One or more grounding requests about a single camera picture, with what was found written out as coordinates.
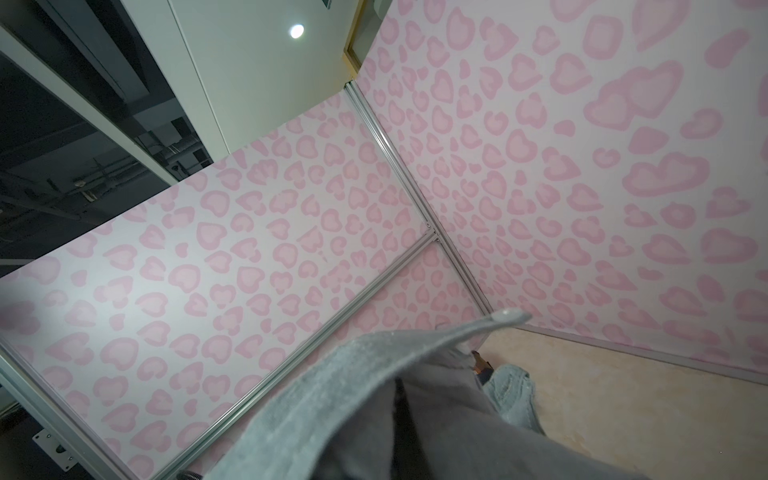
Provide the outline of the grey long sleeve shirt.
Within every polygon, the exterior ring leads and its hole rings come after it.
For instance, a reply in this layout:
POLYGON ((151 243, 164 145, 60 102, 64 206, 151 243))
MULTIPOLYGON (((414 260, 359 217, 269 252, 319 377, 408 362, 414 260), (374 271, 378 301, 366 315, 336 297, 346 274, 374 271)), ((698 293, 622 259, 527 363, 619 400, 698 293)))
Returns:
POLYGON ((629 472, 506 422, 466 340, 515 327, 505 309, 457 327, 363 335, 272 398, 212 479, 626 479, 629 472))

